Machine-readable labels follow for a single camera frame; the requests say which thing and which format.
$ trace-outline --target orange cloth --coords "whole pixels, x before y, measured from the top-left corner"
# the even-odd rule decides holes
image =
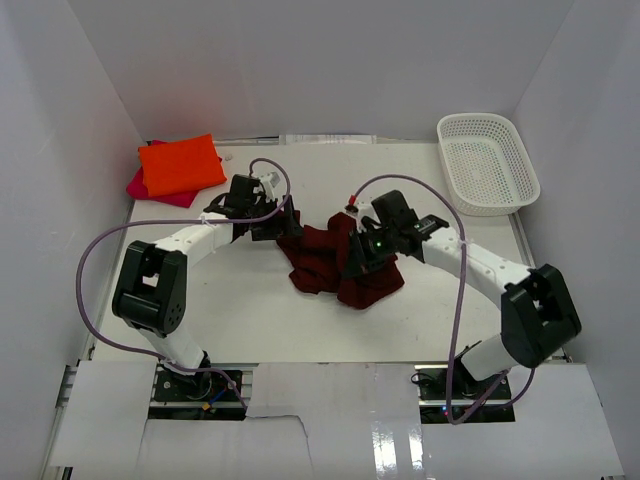
[[[213,137],[138,148],[150,197],[201,190],[227,181]]]

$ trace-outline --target white basket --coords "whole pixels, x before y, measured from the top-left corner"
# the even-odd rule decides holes
[[[490,113],[449,115],[438,122],[438,149],[456,209],[508,215],[536,201],[540,184],[516,127]]]

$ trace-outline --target white floor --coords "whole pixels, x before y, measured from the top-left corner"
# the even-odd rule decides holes
[[[219,154],[232,156],[223,164],[229,179],[235,173],[246,174],[256,157],[280,162],[291,177],[302,223],[318,228],[326,227],[327,219],[341,211],[362,183],[383,173],[414,175],[448,196],[435,144],[234,146],[220,147]],[[271,170],[260,165],[257,172]],[[138,201],[132,220],[197,218],[228,188],[229,183],[201,192],[189,210]],[[379,182],[361,200],[392,189],[401,190],[419,216],[433,213],[452,220],[435,197],[409,182]],[[463,220],[475,242],[522,261],[508,217]],[[136,239],[154,241],[176,230],[135,228],[127,233],[125,246]],[[447,357],[458,281],[411,258],[401,258],[399,268],[406,285],[368,310],[356,311],[333,295],[299,293],[288,278],[289,262],[274,243],[243,238],[189,272],[184,321],[214,363],[442,361]],[[148,348],[142,336],[111,313],[110,300],[111,296],[102,333]],[[499,325],[497,308],[468,289],[459,348],[494,335]],[[99,343],[94,359],[139,357]]]

